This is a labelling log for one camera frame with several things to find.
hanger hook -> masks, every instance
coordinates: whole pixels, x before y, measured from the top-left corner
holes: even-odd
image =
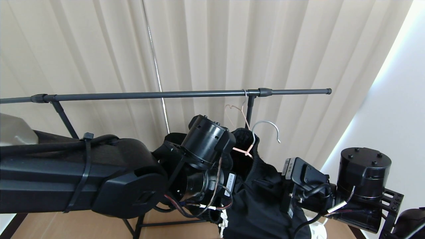
[[[244,104],[245,104],[245,102],[247,101],[247,99],[248,99],[248,95],[247,95],[247,91],[246,90],[244,90],[244,89],[242,89],[244,92],[245,92],[245,100],[244,100],[244,102],[242,103],[242,106],[244,106]]]
[[[254,134],[254,129],[255,129],[255,126],[256,125],[258,125],[259,123],[269,123],[269,124],[271,124],[275,129],[276,129],[276,132],[278,133],[278,136],[277,136],[277,140],[278,140],[278,142],[280,143],[281,142],[281,140],[279,139],[279,128],[274,124],[274,123],[272,123],[272,122],[270,122],[270,121],[268,121],[268,120],[261,120],[261,121],[258,121],[258,122],[256,122],[255,124],[254,124],[254,126],[252,127],[252,137],[254,137],[254,141],[252,142],[252,145],[254,145],[255,144],[255,134]]]

wire hanger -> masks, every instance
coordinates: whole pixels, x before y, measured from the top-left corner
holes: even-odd
[[[238,110],[242,113],[242,115],[244,116],[245,123],[246,123],[246,125],[248,126],[248,129],[249,129],[249,130],[251,130],[251,128],[249,127],[249,123],[248,123],[248,121],[246,120],[246,119],[247,119],[247,117],[245,116],[245,113],[244,113],[244,104],[245,104],[245,102],[247,101],[248,95],[247,95],[247,91],[246,91],[246,90],[244,90],[244,89],[242,89],[242,90],[245,92],[245,100],[244,100],[244,102],[242,103],[242,107],[241,107],[241,108],[238,108],[238,107],[236,107],[236,106],[234,106],[234,105],[226,105],[226,106],[224,107],[224,112],[225,112],[225,114],[226,114],[227,118],[229,119],[230,123],[231,123],[231,124],[233,125],[233,127],[236,129],[236,126],[233,124],[232,120],[230,119],[229,115],[227,114],[226,109],[227,109],[227,107],[229,107],[230,109],[232,109],[232,108],[236,108],[236,109],[238,109]],[[233,150],[238,151],[238,152],[241,152],[241,153],[244,153],[244,154],[245,154],[245,156],[249,156],[249,157],[252,159],[252,155],[249,153],[249,150],[248,150],[248,151],[245,151],[245,150],[241,150],[241,149],[239,149],[239,148],[235,148],[235,147],[233,147]]]
[[[280,143],[281,142],[281,140],[279,139],[279,128],[274,124],[274,123],[272,123],[272,122],[270,122],[270,121],[268,121],[268,120],[261,120],[261,121],[258,121],[258,122],[256,122],[255,124],[254,124],[254,126],[252,127],[252,137],[254,138],[254,140],[252,141],[252,144],[251,144],[251,146],[248,148],[248,150],[246,151],[246,152],[249,152],[253,147],[254,147],[254,144],[255,144],[255,133],[254,133],[254,129],[255,129],[255,127],[259,124],[259,123],[269,123],[269,124],[271,124],[275,129],[276,129],[276,132],[278,133],[278,136],[277,136],[277,141]]]

brown floor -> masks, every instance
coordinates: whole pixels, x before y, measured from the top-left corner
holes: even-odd
[[[179,212],[146,214],[145,223],[186,221]],[[130,219],[134,226],[136,219]],[[326,224],[328,239],[355,239],[347,225],[329,220]],[[92,211],[70,213],[32,213],[18,228],[12,239],[131,239],[131,234],[118,218],[103,216]],[[194,223],[142,229],[140,239],[217,239],[217,226]]]

beige curtain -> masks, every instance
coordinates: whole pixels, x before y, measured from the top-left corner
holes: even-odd
[[[260,155],[278,170],[299,156],[320,167],[373,83],[411,1],[1,1],[1,97],[37,93],[332,88],[257,98]],[[230,127],[244,97],[165,99],[171,132],[197,114]],[[155,100],[64,102],[77,133],[158,147]],[[1,105],[35,129],[67,135],[47,104]],[[243,127],[241,114],[230,118]]]

black fabric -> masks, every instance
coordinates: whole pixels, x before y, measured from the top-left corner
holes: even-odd
[[[252,132],[240,128],[233,132],[236,148],[246,150],[252,144]],[[181,144],[186,134],[171,133],[165,140]],[[237,174],[233,189],[233,204],[227,209],[228,227],[224,230],[225,239],[289,239],[301,223],[307,219],[300,208],[295,208],[293,218],[280,212],[283,193],[281,174],[275,167],[266,164],[258,155],[257,147],[260,139],[256,137],[255,145],[250,151],[253,159],[243,153],[232,151],[230,156],[223,157],[223,166],[231,168]],[[204,198],[206,204],[211,195]],[[228,201],[214,200],[213,205],[226,205]],[[199,208],[188,207],[191,213]],[[207,210],[200,218],[212,223],[220,223],[220,212]],[[297,239],[310,239],[308,226],[301,229]]]

